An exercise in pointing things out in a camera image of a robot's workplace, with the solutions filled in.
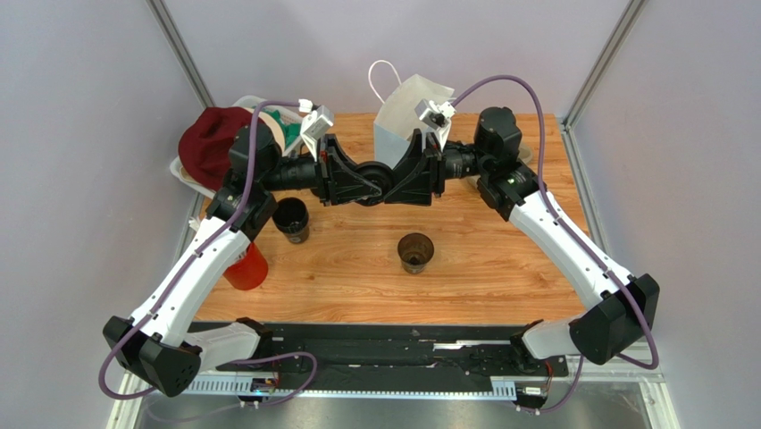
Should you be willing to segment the stack of black cups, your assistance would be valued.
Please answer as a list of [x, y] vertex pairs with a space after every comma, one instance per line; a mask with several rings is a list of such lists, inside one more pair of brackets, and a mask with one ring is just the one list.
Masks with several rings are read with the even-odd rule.
[[292, 244], [305, 243], [310, 235], [309, 213], [299, 198], [283, 198], [272, 215], [272, 222]]

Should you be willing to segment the brown coffee cup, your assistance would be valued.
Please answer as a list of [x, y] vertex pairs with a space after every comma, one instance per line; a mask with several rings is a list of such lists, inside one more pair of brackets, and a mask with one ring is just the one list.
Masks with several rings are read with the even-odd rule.
[[435, 255], [432, 240], [420, 232], [412, 232], [401, 238], [397, 254], [403, 269], [409, 274], [422, 273]]

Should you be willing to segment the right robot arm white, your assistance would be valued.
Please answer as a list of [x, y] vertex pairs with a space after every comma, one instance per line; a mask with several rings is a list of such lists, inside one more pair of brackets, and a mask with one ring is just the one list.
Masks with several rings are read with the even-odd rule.
[[648, 274], [633, 275], [605, 254], [565, 214], [545, 182], [519, 157], [522, 133], [507, 107], [479, 116], [472, 144], [448, 142], [453, 108], [420, 104], [409, 148], [393, 169], [387, 204], [430, 204], [446, 181], [477, 177], [485, 204], [529, 237], [572, 285], [584, 313], [535, 321], [510, 342], [518, 356], [540, 360], [579, 355], [596, 365], [620, 357], [652, 336], [660, 287]]

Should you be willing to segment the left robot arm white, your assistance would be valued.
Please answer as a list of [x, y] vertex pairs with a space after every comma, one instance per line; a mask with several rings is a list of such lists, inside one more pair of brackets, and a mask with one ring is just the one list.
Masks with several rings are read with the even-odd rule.
[[239, 318], [221, 328], [191, 332], [201, 304], [249, 248], [278, 208], [275, 190], [311, 189], [326, 206], [378, 200], [385, 189], [368, 164], [348, 158], [331, 134], [316, 152], [285, 157], [270, 128], [241, 127], [233, 139], [231, 167], [200, 223], [196, 242], [158, 288], [126, 318], [103, 329], [108, 361], [167, 397], [184, 392], [200, 373], [255, 356], [270, 336], [263, 325]]

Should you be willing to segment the green cloth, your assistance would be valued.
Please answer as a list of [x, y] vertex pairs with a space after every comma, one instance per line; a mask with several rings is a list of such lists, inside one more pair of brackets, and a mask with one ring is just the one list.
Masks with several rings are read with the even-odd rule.
[[283, 129], [286, 134], [287, 147], [291, 147], [298, 142], [299, 132], [301, 128], [302, 117], [283, 107], [265, 107], [262, 112], [272, 113], [276, 118], [280, 120]]

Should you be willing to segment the beige hat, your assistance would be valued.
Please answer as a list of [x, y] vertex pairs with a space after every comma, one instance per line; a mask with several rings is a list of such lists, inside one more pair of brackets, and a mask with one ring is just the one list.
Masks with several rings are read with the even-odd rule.
[[276, 118], [272, 113], [268, 112], [259, 113], [258, 119], [261, 120], [270, 129], [276, 143], [280, 147], [281, 155], [286, 156], [286, 134], [282, 124], [280, 123], [280, 120]]

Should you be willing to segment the brown pulp cup carrier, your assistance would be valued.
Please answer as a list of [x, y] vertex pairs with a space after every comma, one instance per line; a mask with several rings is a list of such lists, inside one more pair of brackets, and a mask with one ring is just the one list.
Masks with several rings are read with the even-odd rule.
[[534, 151], [532, 147], [527, 144], [520, 143], [518, 147], [518, 160], [526, 165], [530, 165], [534, 157]]

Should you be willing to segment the white plastic basket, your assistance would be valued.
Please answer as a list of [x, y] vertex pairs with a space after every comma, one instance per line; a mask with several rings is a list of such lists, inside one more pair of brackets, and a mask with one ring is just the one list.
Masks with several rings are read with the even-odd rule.
[[[252, 112], [263, 100], [247, 95], [228, 107], [207, 107], [180, 137], [171, 174], [194, 191], [211, 198], [222, 186], [231, 167], [229, 151], [238, 130], [250, 123]], [[259, 122], [272, 131], [282, 149], [299, 142], [302, 117], [283, 106], [267, 106]]]

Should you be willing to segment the red cup with straws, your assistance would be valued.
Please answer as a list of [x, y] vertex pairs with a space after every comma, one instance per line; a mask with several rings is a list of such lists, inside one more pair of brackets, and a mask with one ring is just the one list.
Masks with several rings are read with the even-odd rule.
[[266, 280], [268, 273], [267, 260], [252, 242], [247, 251], [225, 270], [223, 277], [236, 290], [253, 290]]

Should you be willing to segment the dark red bucket hat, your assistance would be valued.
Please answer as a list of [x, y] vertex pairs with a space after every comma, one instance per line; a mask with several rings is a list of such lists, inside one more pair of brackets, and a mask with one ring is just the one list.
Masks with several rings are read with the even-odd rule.
[[178, 155], [193, 180], [212, 191], [222, 187], [230, 169], [229, 150], [251, 117], [252, 113], [241, 107], [208, 107], [187, 128], [180, 138]]

